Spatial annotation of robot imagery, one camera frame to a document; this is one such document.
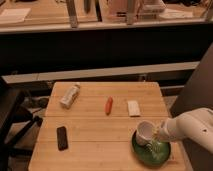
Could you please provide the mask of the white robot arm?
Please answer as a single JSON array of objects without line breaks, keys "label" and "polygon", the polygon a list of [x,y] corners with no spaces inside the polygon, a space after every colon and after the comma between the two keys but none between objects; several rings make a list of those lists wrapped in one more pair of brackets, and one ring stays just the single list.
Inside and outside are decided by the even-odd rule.
[{"label": "white robot arm", "polygon": [[197,108],[174,118],[166,118],[157,127],[154,138],[161,142],[189,138],[213,153],[213,110]]}]

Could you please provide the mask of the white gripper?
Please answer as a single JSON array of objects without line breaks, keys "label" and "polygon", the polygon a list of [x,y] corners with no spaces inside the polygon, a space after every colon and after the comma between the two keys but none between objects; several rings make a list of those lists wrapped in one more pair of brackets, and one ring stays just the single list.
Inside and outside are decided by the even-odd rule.
[{"label": "white gripper", "polygon": [[161,124],[158,124],[154,127],[152,138],[161,142],[169,141],[167,124],[165,121],[163,121]]}]

